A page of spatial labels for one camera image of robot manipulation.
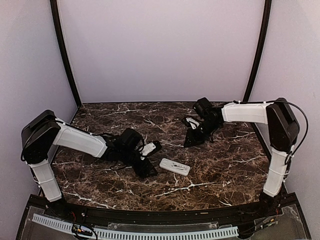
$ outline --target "black frame post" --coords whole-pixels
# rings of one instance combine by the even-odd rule
[[[256,46],[256,51],[255,51],[255,56],[253,60],[249,81],[247,83],[246,90],[243,96],[243,100],[242,100],[243,102],[249,101],[252,89],[255,84],[255,80],[256,80],[256,76],[258,73],[258,68],[259,68],[259,64],[262,56],[262,51],[264,49],[266,35],[267,35],[267,29],[268,29],[268,23],[269,23],[270,11],[271,11],[271,3],[272,3],[272,0],[265,0],[264,2],[264,10],[263,10],[259,40]]]
[[[82,103],[81,103],[81,99],[80,99],[79,92],[78,92],[78,89],[76,86],[76,82],[75,82],[75,79],[74,79],[74,76],[73,76],[73,73],[71,70],[68,54],[67,54],[64,35],[62,32],[62,28],[61,28],[57,0],[50,0],[50,5],[51,5],[52,18],[53,18],[56,39],[58,41],[60,54],[61,54],[63,65],[64,65],[64,70],[65,70],[66,76],[68,78],[68,82],[69,82],[76,106],[78,108],[80,108]]]

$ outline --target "white wall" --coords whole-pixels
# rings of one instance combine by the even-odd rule
[[[272,1],[269,27],[250,100],[285,97],[307,114],[310,130],[286,182],[296,192],[312,239],[320,239],[320,1]],[[295,111],[305,131],[303,116]],[[265,127],[261,127],[267,139]]]
[[[38,187],[20,161],[21,130],[46,109],[70,121],[76,111],[48,0],[0,1],[0,239],[15,239]]]
[[[240,100],[264,0],[60,0],[83,102]]]

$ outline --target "brown marble surface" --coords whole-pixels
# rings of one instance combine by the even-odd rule
[[[195,115],[191,102],[89,103],[73,125],[92,133],[121,134],[137,130],[162,150],[149,159],[158,175],[141,179],[131,167],[110,170],[106,162],[60,147],[52,163],[65,198],[86,206],[140,211],[181,211],[252,203],[267,177],[269,161],[249,123],[225,123],[214,143],[183,148],[185,115]],[[162,158],[191,167],[188,176],[159,167]]]

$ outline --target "marble tabletop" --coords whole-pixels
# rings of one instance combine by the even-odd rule
[[[60,147],[52,162],[65,199],[85,206],[136,211],[181,211],[252,203],[267,178],[269,161],[249,123],[225,123],[214,142],[184,148],[192,102],[88,103],[72,125],[92,133],[121,134],[126,128],[161,142],[149,157],[157,176],[139,178],[131,167],[114,171],[107,162]],[[188,176],[159,167],[167,158],[191,167]]]

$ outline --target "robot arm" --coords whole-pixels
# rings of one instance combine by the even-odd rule
[[[284,102],[284,98],[279,98],[276,102],[269,103],[231,102],[214,107],[208,99],[201,98],[193,108],[203,121],[192,117],[182,120],[189,127],[184,147],[200,145],[210,140],[215,130],[223,127],[224,122],[268,125],[272,157],[263,192],[273,198],[280,192],[284,177],[288,174],[288,158],[291,157],[300,130],[294,113]]]
[[[21,137],[21,159],[32,169],[49,202],[62,198],[48,161],[48,151],[52,145],[75,149],[108,161],[121,161],[131,165],[142,178],[157,174],[147,157],[158,152],[161,144],[153,141],[145,145],[143,137],[131,128],[117,136],[96,135],[72,127],[57,118],[53,111],[46,110],[23,128]]]

